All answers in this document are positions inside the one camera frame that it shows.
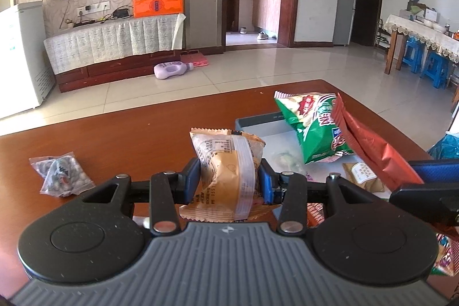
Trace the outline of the green prawn cracker bag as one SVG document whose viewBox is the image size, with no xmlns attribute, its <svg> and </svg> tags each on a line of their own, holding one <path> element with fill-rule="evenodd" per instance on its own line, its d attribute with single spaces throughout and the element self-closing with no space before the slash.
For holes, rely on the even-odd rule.
<svg viewBox="0 0 459 306">
<path fill-rule="evenodd" d="M 454 277 L 458 275 L 458 241 L 436 234 L 438 255 L 431 270 L 432 275 Z"/>
<path fill-rule="evenodd" d="M 336 99 L 334 93 L 274 94 L 286 123 L 296 132 L 306 165 L 333 162 L 353 153 L 331 116 Z"/>
</svg>

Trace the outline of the pink floor mat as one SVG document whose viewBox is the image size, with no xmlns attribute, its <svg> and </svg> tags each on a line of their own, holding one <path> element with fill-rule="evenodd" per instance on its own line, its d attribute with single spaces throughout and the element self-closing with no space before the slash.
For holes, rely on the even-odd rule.
<svg viewBox="0 0 459 306">
<path fill-rule="evenodd" d="M 180 60 L 185 64 L 192 64 L 194 68 L 202 68 L 209 65 L 207 58 L 199 50 L 180 52 Z"/>
</svg>

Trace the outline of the clear silver candy packet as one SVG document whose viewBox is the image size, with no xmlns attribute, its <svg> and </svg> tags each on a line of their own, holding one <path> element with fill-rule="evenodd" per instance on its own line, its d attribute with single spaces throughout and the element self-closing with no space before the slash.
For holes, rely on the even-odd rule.
<svg viewBox="0 0 459 306">
<path fill-rule="evenodd" d="M 305 173 L 304 164 L 288 151 L 275 153 L 272 158 L 279 172 L 291 171 L 302 175 Z"/>
</svg>

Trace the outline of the small orange snack packet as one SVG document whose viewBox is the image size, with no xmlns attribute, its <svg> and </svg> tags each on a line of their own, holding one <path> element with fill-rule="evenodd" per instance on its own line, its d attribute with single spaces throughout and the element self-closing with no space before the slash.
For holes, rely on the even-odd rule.
<svg viewBox="0 0 459 306">
<path fill-rule="evenodd" d="M 317 227 L 324 220 L 322 203 L 307 203 L 306 206 L 307 227 Z"/>
</svg>

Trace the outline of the blue plastic stool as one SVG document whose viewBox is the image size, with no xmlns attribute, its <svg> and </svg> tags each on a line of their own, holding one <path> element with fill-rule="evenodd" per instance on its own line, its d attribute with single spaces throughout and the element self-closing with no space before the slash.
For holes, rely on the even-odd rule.
<svg viewBox="0 0 459 306">
<path fill-rule="evenodd" d="M 430 78 L 436 89 L 447 88 L 449 79 L 450 60 L 447 57 L 439 55 L 434 51 L 427 54 L 421 78 Z"/>
<path fill-rule="evenodd" d="M 405 44 L 405 50 L 402 57 L 402 63 L 411 68 L 414 74 L 420 73 L 422 60 L 425 50 L 425 44 L 414 37 L 409 37 Z"/>
</svg>

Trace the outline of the beige bread packet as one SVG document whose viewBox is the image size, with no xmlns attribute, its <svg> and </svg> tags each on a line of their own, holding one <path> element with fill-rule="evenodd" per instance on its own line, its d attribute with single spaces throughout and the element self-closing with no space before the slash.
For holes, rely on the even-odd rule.
<svg viewBox="0 0 459 306">
<path fill-rule="evenodd" d="M 254 220 L 277 206 L 264 202 L 258 168 L 265 143 L 230 129 L 193 128 L 190 139 L 201 177 L 190 203 L 179 208 L 189 221 L 225 223 Z"/>
</svg>

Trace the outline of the black router box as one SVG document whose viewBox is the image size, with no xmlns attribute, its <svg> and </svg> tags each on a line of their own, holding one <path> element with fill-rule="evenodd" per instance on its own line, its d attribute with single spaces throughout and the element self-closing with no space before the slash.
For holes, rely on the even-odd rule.
<svg viewBox="0 0 459 306">
<path fill-rule="evenodd" d="M 129 12 L 129 8 L 120 8 L 120 9 L 115 9 L 112 15 L 116 19 L 123 19 L 123 18 L 128 18 L 131 14 Z"/>
</svg>

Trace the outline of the grey shallow box tray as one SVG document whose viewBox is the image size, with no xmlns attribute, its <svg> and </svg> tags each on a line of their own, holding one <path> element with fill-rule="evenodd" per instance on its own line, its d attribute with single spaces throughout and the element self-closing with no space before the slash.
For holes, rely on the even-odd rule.
<svg viewBox="0 0 459 306">
<path fill-rule="evenodd" d="M 387 233 L 389 221 L 384 218 L 391 206 L 378 196 L 360 188 L 346 178 L 343 163 L 363 161 L 351 154 L 333 162 L 305 164 L 296 132 L 281 113 L 269 113 L 236 121 L 236 132 L 253 134 L 265 143 L 263 157 L 274 169 L 272 156 L 284 151 L 295 155 L 303 164 L 307 180 L 307 203 L 322 203 L 325 230 L 335 229 L 340 234 L 371 235 Z"/>
</svg>

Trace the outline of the white lace cabinet cloth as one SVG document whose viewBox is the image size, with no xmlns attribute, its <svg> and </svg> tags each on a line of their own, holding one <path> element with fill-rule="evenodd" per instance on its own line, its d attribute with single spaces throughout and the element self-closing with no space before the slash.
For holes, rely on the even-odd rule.
<svg viewBox="0 0 459 306">
<path fill-rule="evenodd" d="M 185 14 L 112 20 L 79 26 L 44 41 L 56 75 L 126 57 L 183 48 Z"/>
</svg>

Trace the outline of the clear bag of grey candies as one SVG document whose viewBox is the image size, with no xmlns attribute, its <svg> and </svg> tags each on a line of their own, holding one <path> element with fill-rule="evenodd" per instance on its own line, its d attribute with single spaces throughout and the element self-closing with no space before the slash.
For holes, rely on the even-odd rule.
<svg viewBox="0 0 459 306">
<path fill-rule="evenodd" d="M 30 158 L 29 162 L 43 179 L 40 194 L 53 197 L 77 196 L 96 186 L 83 171 L 73 152 Z"/>
</svg>

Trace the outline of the purple detergent bottle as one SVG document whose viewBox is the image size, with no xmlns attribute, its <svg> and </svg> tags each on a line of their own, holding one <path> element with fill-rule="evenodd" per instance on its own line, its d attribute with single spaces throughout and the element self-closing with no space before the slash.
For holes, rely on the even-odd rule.
<svg viewBox="0 0 459 306">
<path fill-rule="evenodd" d="M 184 63 L 181 61 L 172 61 L 155 65 L 153 73 L 159 80 L 165 80 L 174 76 L 184 75 L 188 71 L 192 71 L 194 65 L 192 63 Z"/>
</svg>

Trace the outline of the long orange red snack packet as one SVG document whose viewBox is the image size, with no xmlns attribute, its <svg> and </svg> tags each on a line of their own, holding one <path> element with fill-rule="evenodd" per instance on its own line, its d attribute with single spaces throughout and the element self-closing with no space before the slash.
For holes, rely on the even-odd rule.
<svg viewBox="0 0 459 306">
<path fill-rule="evenodd" d="M 403 184 L 424 182 L 409 163 L 379 134 L 357 120 L 346 108 L 340 94 L 336 94 L 331 117 L 339 126 L 346 143 L 390 191 Z"/>
</svg>

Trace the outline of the dining table with lace cloth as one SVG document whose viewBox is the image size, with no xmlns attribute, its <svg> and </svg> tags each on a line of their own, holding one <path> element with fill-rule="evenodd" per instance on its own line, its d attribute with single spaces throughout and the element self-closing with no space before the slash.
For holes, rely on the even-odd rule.
<svg viewBox="0 0 459 306">
<path fill-rule="evenodd" d="M 419 22 L 389 15 L 383 29 L 390 34 L 390 47 L 386 54 L 384 72 L 390 74 L 394 59 L 397 59 L 396 69 L 401 68 L 404 46 L 409 37 L 422 42 L 428 50 L 446 57 L 454 65 L 458 65 L 458 41 L 440 33 Z"/>
</svg>

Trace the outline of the brown white pastry packet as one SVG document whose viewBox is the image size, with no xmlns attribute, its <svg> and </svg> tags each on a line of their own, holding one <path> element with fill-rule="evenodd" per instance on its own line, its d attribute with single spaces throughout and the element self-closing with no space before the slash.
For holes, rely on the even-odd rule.
<svg viewBox="0 0 459 306">
<path fill-rule="evenodd" d="M 347 179 L 370 193 L 382 193 L 385 186 L 377 175 L 363 162 L 343 163 Z"/>
</svg>

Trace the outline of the white chest freezer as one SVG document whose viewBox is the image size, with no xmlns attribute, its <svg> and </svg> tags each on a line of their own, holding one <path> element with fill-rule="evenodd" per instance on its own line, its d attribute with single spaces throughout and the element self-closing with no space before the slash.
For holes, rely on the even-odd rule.
<svg viewBox="0 0 459 306">
<path fill-rule="evenodd" d="M 55 86 L 45 39 L 41 1 L 1 11 L 1 118 L 41 106 Z"/>
</svg>

